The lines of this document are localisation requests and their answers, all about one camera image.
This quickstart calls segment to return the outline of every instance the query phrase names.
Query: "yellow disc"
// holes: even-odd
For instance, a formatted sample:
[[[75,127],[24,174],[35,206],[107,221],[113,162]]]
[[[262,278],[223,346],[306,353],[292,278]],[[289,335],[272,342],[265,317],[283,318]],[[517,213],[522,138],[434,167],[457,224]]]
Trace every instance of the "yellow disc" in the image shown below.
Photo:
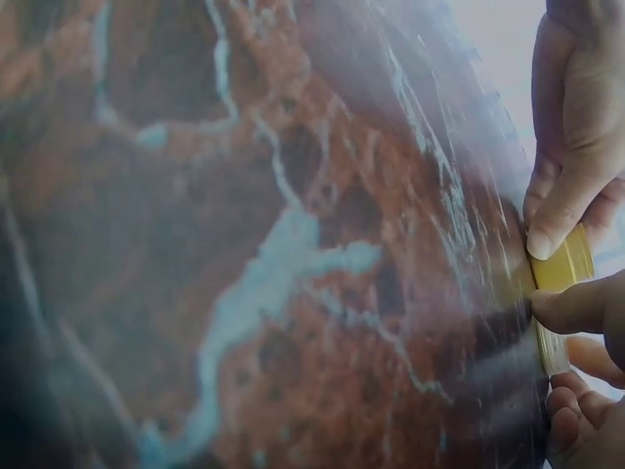
[[[536,285],[542,290],[563,291],[577,282],[595,276],[593,255],[582,225],[578,225],[556,253],[546,261],[530,257]],[[570,369],[564,337],[535,321],[538,347],[545,371],[549,375]]]

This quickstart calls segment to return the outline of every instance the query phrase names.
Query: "red marble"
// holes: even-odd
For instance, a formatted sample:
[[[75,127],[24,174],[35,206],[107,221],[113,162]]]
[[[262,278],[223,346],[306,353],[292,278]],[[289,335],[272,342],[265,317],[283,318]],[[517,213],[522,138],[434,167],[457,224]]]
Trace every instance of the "red marble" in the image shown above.
[[[444,4],[0,5],[16,467],[541,465],[528,168]]]

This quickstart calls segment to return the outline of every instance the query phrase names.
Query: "hand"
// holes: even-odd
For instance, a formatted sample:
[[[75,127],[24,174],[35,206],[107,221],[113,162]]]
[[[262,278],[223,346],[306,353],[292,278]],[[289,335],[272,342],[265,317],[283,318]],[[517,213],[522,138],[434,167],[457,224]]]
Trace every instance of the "hand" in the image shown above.
[[[583,371],[623,387],[625,384],[625,271],[564,293],[538,291],[536,318],[560,334],[602,333],[605,348],[577,339],[571,361]],[[625,400],[612,401],[591,391],[574,372],[552,378],[547,409],[552,427],[548,458],[554,469],[625,467]]]
[[[591,243],[625,199],[625,0],[548,0],[532,66],[536,162],[527,250],[547,259],[581,220]]]

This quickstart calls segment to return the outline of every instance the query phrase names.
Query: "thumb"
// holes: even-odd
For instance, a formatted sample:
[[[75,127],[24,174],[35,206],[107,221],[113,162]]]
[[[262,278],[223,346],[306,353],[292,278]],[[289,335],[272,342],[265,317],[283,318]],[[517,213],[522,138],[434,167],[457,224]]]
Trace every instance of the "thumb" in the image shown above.
[[[530,222],[529,253],[543,261],[551,257],[610,179],[592,155],[569,155]]]

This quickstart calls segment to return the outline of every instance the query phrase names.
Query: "marble surface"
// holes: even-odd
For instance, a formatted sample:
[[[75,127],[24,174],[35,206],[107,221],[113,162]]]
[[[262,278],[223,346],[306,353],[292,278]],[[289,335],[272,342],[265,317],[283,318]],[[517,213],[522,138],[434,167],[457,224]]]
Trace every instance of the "marble surface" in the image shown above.
[[[16,467],[542,464],[529,166],[445,4],[9,0],[0,44]]]

